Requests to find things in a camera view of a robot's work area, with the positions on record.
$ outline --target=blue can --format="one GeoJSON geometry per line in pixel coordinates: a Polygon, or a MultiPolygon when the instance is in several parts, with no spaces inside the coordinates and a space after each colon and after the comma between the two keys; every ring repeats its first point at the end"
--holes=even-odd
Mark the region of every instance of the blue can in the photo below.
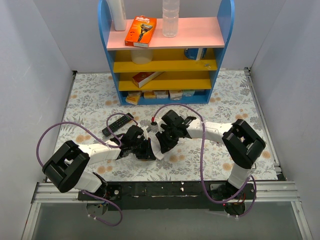
{"type": "Polygon", "coordinates": [[[184,55],[188,59],[200,60],[203,59],[206,55],[207,48],[185,48],[184,55]]]}

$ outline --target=black remote control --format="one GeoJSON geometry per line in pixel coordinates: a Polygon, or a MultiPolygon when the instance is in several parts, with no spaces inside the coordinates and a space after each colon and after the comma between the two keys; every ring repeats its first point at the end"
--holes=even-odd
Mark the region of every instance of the black remote control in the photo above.
{"type": "MultiPolygon", "coordinates": [[[[130,113],[127,113],[127,115],[129,115],[131,118],[134,118],[134,116],[132,116],[130,113]]],[[[118,129],[122,128],[127,123],[129,123],[130,121],[131,121],[131,119],[128,116],[122,116],[118,120],[116,120],[115,122],[111,123],[109,125],[109,128],[111,129],[112,132],[115,132],[118,129]]],[[[108,128],[104,128],[102,130],[102,133],[106,137],[111,135],[111,133],[109,132],[108,128]]]]}

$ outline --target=razor picture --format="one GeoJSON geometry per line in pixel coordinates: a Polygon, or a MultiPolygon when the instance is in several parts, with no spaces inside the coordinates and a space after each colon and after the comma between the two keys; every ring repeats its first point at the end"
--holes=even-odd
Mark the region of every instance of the razor picture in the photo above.
{"type": "Polygon", "coordinates": [[[147,25],[147,24],[141,24],[140,27],[141,27],[141,33],[139,35],[138,42],[141,41],[141,39],[143,38],[144,34],[146,32],[148,32],[149,30],[151,30],[153,26],[150,26],[150,25],[147,25]]]}

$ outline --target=floral pattern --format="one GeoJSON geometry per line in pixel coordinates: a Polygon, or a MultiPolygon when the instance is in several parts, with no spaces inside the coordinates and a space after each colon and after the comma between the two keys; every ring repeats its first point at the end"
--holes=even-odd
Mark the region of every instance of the floral pattern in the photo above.
{"type": "MultiPolygon", "coordinates": [[[[205,121],[230,123],[236,119],[245,119],[262,138],[265,138],[243,71],[221,71],[209,103],[190,106],[198,111],[205,121]]],[[[106,127],[109,115],[131,113],[141,126],[151,126],[151,116],[159,107],[159,105],[121,106],[110,73],[77,74],[63,120],[77,122],[106,141],[108,138],[103,136],[101,130],[106,127]]],[[[181,106],[170,108],[184,118],[193,115],[181,106]]],[[[162,109],[158,116],[168,110],[168,107],[162,109]]],[[[125,133],[132,124],[131,122],[125,125],[117,133],[125,133]]],[[[65,124],[60,128],[56,149],[68,140],[73,140],[77,144],[97,142],[80,127],[65,124]]],[[[86,171],[97,172],[106,181],[198,181],[200,146],[201,139],[181,139],[174,149],[165,154],[163,160],[138,160],[130,154],[119,160],[107,160],[89,165],[86,171]]],[[[205,180],[226,180],[233,164],[223,144],[205,142],[203,158],[205,180]]],[[[253,176],[258,180],[277,179],[271,149],[268,146],[256,161],[253,176]]]]}

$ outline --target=blue shelf frame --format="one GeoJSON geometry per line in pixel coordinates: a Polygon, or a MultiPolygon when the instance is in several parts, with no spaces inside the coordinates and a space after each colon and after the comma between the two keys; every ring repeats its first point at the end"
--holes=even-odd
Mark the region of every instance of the blue shelf frame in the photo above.
{"type": "MultiPolygon", "coordinates": [[[[104,48],[105,56],[108,61],[108,65],[111,71],[111,75],[114,81],[114,85],[119,97],[119,101],[122,105],[130,105],[126,102],[127,93],[123,91],[119,91],[119,80],[120,74],[114,73],[114,64],[116,59],[116,51],[115,50],[107,50],[107,42],[109,39],[109,33],[111,29],[112,18],[109,10],[109,6],[106,0],[99,0],[98,9],[98,26],[100,37],[102,41],[102,45],[104,48]]],[[[144,99],[141,97],[139,100],[139,105],[153,105],[153,104],[170,104],[170,103],[181,103],[181,104],[207,104],[210,100],[211,94],[214,90],[214,86],[231,38],[231,34],[234,27],[235,22],[235,2],[234,0],[222,0],[218,14],[217,20],[220,26],[220,30],[222,33],[224,47],[222,48],[214,48],[214,55],[217,64],[216,71],[209,71],[210,81],[211,81],[211,89],[207,89],[204,92],[200,92],[191,97],[183,97],[179,101],[173,101],[169,98],[167,99],[144,99]]]]}

